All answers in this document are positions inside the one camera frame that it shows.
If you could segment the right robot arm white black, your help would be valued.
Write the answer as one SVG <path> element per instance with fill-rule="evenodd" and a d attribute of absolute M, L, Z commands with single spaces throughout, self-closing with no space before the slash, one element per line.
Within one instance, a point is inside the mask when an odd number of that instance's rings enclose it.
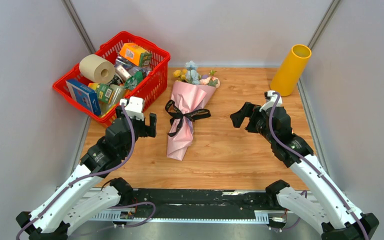
<path fill-rule="evenodd" d="M 363 213 L 353 204 L 321 166 L 312 148 L 293 132 L 291 118 L 282 106 L 262 110 L 259 105 L 245 102 L 231 114 L 235 128 L 249 118 L 246 131 L 262 135 L 275 157 L 292 170 L 308 187 L 316 203 L 298 194 L 283 180 L 266 187 L 266 205 L 293 211 L 311 225 L 323 240 L 370 240 L 379 220 L 373 213 Z"/>

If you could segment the pink wrapping paper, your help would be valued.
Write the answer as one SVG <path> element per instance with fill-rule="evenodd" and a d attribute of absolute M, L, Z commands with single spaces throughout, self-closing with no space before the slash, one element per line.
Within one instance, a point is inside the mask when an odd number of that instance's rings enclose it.
<path fill-rule="evenodd" d="M 173 84 L 171 98 L 165 105 L 171 125 L 167 133 L 168 158 L 183 160 L 188 147 L 193 143 L 194 122 L 211 116 L 205 106 L 216 89 L 215 86 L 194 85 L 182 81 Z"/>

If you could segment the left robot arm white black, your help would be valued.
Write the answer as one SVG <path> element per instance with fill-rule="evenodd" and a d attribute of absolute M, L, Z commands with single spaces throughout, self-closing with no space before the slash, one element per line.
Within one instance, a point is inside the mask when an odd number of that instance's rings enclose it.
<path fill-rule="evenodd" d="M 69 178 L 53 195 L 32 211 L 22 211 L 16 222 L 30 240 L 66 240 L 78 227 L 101 211 L 127 207 L 133 203 L 133 188 L 122 178 L 87 200 L 79 200 L 109 173 L 123 166 L 132 156 L 138 138 L 156 137 L 157 116 L 149 114 L 145 124 L 142 109 L 116 107 L 116 119 L 105 135 L 90 147 Z"/>

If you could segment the artificial flower bunch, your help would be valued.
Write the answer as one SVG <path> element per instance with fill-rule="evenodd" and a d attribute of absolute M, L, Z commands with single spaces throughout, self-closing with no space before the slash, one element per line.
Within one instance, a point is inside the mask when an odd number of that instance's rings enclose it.
<path fill-rule="evenodd" d="M 201 75 L 198 73 L 198 65 L 194 61 L 186 62 L 184 69 L 175 70 L 172 75 L 177 78 L 177 81 L 192 84 L 192 85 L 205 85 L 219 88 L 221 85 L 220 80 L 215 76 L 217 71 L 212 69 L 208 74 Z"/>

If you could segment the black ribbon gold lettering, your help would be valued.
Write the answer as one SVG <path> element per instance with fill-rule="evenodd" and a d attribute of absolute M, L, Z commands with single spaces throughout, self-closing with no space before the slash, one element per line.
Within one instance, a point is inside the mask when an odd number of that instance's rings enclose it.
<path fill-rule="evenodd" d="M 211 117 L 211 112 L 208 109 L 197 109 L 192 112 L 182 113 L 178 107 L 175 106 L 173 100 L 169 100 L 165 105 L 165 111 L 171 116 L 170 125 L 173 127 L 175 120 L 179 120 L 178 124 L 175 127 L 175 131 L 167 133 L 169 137 L 174 137 L 183 127 L 184 118 L 190 122 L 195 122 L 200 119 L 206 119 Z"/>

